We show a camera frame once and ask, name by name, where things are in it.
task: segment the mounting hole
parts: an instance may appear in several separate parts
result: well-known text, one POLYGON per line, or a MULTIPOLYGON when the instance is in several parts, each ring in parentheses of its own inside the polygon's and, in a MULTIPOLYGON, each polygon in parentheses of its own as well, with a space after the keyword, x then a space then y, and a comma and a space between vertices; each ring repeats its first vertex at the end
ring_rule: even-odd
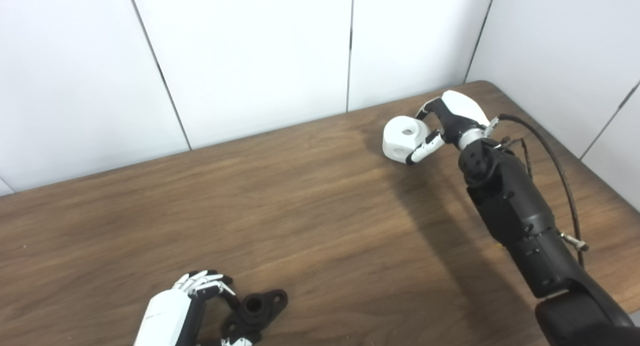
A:
POLYGON ((393 150, 393 154, 396 157, 400 157, 400 158, 406 158, 407 155, 409 154, 409 152, 403 150, 402 148, 396 148, 393 150))
POLYGON ((246 302, 245 308, 249 313, 257 314, 263 310, 263 301, 260 298, 252 297, 246 302))

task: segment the white wall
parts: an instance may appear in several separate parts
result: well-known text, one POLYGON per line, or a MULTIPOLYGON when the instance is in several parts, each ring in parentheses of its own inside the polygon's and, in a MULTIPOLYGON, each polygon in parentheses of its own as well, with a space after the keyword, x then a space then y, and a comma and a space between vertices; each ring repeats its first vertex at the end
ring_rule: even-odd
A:
POLYGON ((130 0, 0 0, 0 35, 16 191, 188 149, 130 0))
POLYGON ((135 1, 176 111, 131 0, 0 0, 0 192, 459 84, 490 0, 135 1))
POLYGON ((582 159, 640 211, 640 92, 636 91, 582 159))
POLYGON ((352 0, 135 0, 192 147, 346 110, 352 0))
POLYGON ((493 0, 467 82, 493 82, 576 156, 640 74, 640 0, 493 0))
POLYGON ((7 184, 0 179, 0 196, 5 196, 13 193, 14 191, 7 186, 7 184))
POLYGON ((464 81, 490 0, 354 0, 349 110, 464 81))

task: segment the wood grain surface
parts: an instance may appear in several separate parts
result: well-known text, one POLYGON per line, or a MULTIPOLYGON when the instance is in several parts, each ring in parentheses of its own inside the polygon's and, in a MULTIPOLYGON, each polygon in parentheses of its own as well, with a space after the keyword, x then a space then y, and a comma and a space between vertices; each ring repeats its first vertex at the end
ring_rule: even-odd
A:
MULTIPOLYGON (((487 82, 453 89, 489 118, 526 117, 487 82)), ((153 295, 215 268, 241 296, 288 292, 264 346, 545 344, 537 300, 473 209, 457 149, 416 166, 382 155, 386 122, 441 93, 0 198, 0 343, 133 344, 153 295)), ((494 138, 526 134, 502 122, 494 138)), ((553 164, 526 138, 534 181, 571 232, 553 164)), ((591 246, 587 270, 635 311, 640 216, 549 139, 591 246)), ((203 337, 229 312, 209 306, 203 337)))

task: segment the black robotic arm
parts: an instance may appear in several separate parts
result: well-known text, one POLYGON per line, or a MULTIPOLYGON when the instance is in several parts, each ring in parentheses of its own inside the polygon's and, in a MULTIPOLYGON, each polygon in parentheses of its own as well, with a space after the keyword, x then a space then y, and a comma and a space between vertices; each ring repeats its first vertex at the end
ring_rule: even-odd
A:
POLYGON ((585 244, 558 231, 553 212, 522 161, 490 138, 498 121, 523 123, 519 118, 501 115, 489 122, 476 102, 447 91, 427 102, 415 118, 394 120, 384 130, 382 147, 396 161, 406 154, 403 161, 414 164, 445 143, 461 150, 458 166, 489 233, 508 250, 533 295, 545 298, 535 308, 535 317, 552 346, 640 344, 640 328, 589 276, 564 241, 578 250, 585 244), (412 124, 430 113, 437 115, 441 129, 429 133, 412 124))

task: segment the robotic hand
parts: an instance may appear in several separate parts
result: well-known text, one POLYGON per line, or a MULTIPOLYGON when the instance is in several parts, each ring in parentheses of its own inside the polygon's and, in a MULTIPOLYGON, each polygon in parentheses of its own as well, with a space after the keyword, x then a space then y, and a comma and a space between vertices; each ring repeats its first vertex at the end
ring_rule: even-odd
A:
POLYGON ((491 122, 471 98, 455 91, 426 102, 414 118, 393 118, 384 127, 384 154, 406 164, 422 161, 446 143, 460 150, 458 167, 467 193, 491 236, 509 251, 533 295, 545 298, 535 308, 537 322, 553 346, 640 344, 640 328, 576 262, 563 241, 581 255, 586 245, 578 233, 558 231, 553 212, 522 161, 490 138, 499 121, 527 127, 540 139, 560 172, 572 208, 569 185, 560 163, 542 136, 520 118, 500 115, 491 122), (435 113, 442 128, 430 132, 423 119, 435 113))
POLYGON ((242 302, 231 290, 231 277, 215 270, 186 273, 173 284, 151 298, 134 346, 196 346, 202 325, 206 301, 221 296, 233 313, 221 328, 221 346, 252 346, 261 339, 265 329, 286 307, 285 291, 276 289, 254 293, 242 302))

